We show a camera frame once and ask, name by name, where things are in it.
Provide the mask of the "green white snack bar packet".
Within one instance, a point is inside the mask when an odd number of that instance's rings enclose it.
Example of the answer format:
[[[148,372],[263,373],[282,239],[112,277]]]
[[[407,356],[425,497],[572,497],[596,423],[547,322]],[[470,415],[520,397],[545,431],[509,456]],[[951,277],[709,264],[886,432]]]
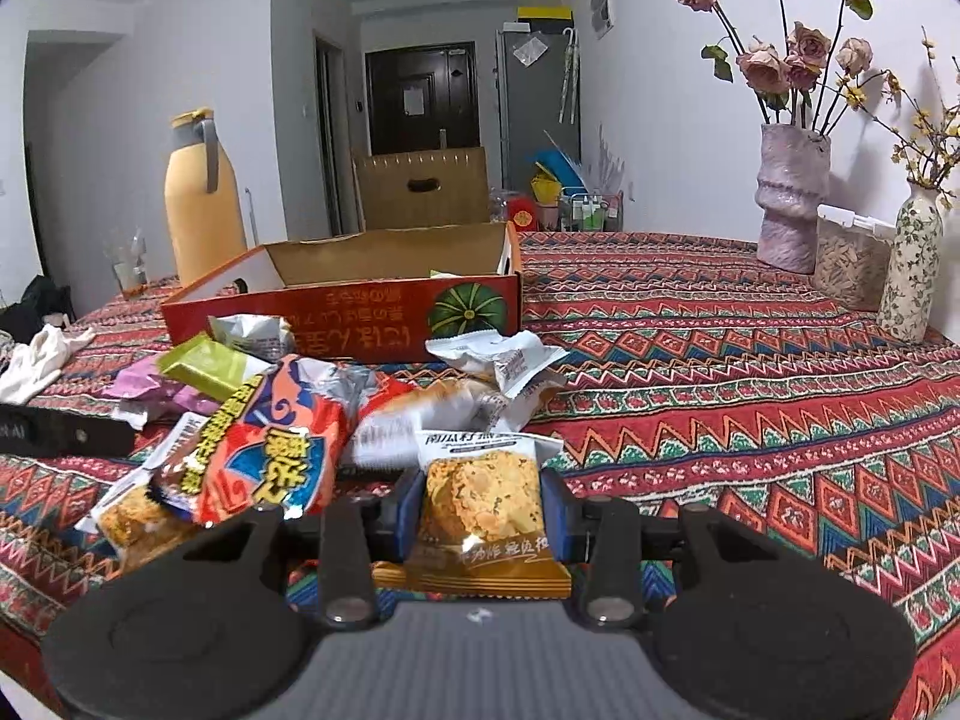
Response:
[[[272,364],[199,333],[174,346],[156,361],[161,376],[195,388],[199,394],[226,401],[252,377],[267,372]]]

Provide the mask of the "red cardboard pumpkin box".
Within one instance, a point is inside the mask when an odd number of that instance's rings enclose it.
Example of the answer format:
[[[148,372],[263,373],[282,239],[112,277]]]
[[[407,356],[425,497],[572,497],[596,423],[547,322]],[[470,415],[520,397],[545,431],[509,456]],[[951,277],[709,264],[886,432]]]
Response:
[[[283,317],[319,359],[420,362],[433,338],[521,330],[523,261],[509,223],[410,227],[261,245],[161,304],[179,344],[213,317]]]

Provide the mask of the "floral white slim vase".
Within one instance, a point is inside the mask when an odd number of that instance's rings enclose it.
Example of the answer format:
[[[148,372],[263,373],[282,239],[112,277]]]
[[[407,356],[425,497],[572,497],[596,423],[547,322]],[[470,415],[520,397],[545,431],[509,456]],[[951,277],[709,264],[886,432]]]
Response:
[[[878,306],[878,327],[903,343],[919,343],[928,330],[940,270],[944,220],[937,192],[910,182],[896,215],[889,270]]]

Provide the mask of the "patterned red tablecloth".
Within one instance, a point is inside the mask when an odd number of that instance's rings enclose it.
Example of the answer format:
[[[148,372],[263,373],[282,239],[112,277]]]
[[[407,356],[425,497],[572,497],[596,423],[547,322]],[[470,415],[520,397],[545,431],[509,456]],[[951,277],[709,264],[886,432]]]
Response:
[[[958,346],[901,344],[755,244],[656,232],[521,234],[523,324],[569,349],[529,429],[576,494],[645,514],[704,500],[890,601],[918,642],[893,718],[958,718]],[[169,344],[176,277],[114,293],[36,400],[107,416],[108,383]],[[2,674],[55,706],[39,637],[117,574],[75,523],[125,460],[2,455]]]

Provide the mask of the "white snack wrapper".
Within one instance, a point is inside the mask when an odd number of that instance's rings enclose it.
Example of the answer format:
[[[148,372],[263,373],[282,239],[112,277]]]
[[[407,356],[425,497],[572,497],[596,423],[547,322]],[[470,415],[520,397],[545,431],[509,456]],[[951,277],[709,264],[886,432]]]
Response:
[[[545,390],[562,387],[565,378],[550,369],[569,355],[563,346],[544,343],[529,330],[509,337],[496,330],[477,330],[433,338],[425,349],[469,379],[485,424],[506,431],[521,431]]]

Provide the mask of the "pink snack packet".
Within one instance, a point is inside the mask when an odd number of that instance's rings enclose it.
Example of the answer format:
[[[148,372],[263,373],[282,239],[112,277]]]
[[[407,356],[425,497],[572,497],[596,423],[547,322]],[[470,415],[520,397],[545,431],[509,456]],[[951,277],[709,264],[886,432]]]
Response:
[[[130,364],[103,390],[104,398],[114,400],[110,410],[114,421],[127,422],[135,431],[141,431],[165,416],[212,416],[217,411],[220,404],[213,398],[161,374],[160,357],[161,353],[156,353]]]

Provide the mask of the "pink textured flower vase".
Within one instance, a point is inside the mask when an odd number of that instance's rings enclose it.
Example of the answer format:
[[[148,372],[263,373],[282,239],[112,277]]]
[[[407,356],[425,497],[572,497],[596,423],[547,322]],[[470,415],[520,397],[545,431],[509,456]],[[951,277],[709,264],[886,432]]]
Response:
[[[832,142],[808,128],[761,126],[755,203],[763,210],[757,259],[779,270],[812,275],[817,210],[830,192]]]

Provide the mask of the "dark entrance door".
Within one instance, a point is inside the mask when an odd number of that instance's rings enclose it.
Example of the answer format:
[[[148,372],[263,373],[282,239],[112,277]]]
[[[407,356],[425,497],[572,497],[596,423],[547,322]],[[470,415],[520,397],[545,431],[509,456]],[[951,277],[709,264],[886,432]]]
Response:
[[[480,146],[475,44],[366,55],[371,153]]]

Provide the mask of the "red orange chip bag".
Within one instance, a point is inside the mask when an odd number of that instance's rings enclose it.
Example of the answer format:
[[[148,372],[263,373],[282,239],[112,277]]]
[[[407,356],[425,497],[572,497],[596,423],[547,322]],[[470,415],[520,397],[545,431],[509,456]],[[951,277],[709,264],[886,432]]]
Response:
[[[149,495],[201,527],[257,504],[317,514],[359,422],[412,390],[371,367],[286,356],[244,382],[184,458],[153,473]]]

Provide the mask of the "yellow thermos jug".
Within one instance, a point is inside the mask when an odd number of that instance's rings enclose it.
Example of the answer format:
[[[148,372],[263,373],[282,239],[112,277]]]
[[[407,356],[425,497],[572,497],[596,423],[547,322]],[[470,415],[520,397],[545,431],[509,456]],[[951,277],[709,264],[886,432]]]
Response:
[[[182,286],[247,250],[235,170],[210,107],[189,110],[171,121],[164,208]]]

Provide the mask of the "dried pink roses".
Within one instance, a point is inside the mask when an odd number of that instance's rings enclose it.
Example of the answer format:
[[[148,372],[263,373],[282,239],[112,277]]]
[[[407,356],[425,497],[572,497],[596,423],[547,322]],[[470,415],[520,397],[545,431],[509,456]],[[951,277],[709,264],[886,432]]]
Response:
[[[874,67],[874,49],[864,37],[846,37],[844,18],[867,21],[874,0],[839,0],[830,31],[791,20],[788,0],[773,0],[781,36],[763,41],[745,37],[727,15],[721,0],[675,0],[695,13],[716,16],[721,37],[700,50],[716,80],[744,82],[757,99],[765,124],[800,128],[815,138],[827,138],[850,110],[867,103],[867,86],[884,73]]]

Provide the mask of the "clear lidded food container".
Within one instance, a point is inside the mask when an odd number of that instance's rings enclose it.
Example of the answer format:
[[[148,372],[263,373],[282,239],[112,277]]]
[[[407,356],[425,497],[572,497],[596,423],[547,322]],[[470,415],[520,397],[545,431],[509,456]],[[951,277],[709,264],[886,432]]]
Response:
[[[877,310],[893,238],[893,224],[839,206],[820,205],[812,283],[848,309]]]

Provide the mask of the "silver white snack packet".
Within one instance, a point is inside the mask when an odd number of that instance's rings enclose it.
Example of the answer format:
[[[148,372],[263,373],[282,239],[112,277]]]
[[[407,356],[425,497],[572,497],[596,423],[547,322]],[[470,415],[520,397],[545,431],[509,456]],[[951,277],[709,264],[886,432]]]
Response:
[[[210,317],[213,340],[267,362],[277,362],[295,351],[296,343],[285,317],[233,314]]]

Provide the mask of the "grey refrigerator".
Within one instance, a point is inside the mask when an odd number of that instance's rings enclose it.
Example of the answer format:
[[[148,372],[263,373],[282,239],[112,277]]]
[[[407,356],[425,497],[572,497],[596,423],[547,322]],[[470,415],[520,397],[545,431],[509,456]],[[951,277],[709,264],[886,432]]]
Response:
[[[569,31],[534,31],[506,21],[496,33],[501,187],[527,192],[535,156],[560,148],[581,158],[579,114],[569,114],[573,80],[565,80]]]

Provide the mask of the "white cloth glove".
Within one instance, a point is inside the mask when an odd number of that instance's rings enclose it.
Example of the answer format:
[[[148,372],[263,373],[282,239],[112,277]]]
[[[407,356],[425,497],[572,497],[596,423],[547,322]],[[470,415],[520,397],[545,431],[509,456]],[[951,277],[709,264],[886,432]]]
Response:
[[[13,348],[7,369],[0,377],[0,401],[3,405],[26,405],[54,383],[67,362],[95,338],[91,328],[69,335],[46,323],[29,343],[18,343]]]

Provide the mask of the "drinking glass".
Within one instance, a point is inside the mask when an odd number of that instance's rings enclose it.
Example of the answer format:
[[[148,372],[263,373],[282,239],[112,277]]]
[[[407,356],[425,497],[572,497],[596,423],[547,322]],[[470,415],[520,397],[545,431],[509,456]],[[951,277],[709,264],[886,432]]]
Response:
[[[135,298],[148,286],[146,273],[146,239],[137,227],[132,234],[112,231],[104,244],[110,271],[125,299]]]

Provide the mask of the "orange oat crisp snack packet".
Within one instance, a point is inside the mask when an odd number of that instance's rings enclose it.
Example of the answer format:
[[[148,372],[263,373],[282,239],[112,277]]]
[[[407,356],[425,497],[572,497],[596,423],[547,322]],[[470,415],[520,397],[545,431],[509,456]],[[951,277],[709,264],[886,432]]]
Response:
[[[565,598],[548,546],[540,470],[563,442],[528,433],[421,431],[425,473],[409,557],[373,566],[381,589],[491,598]]]

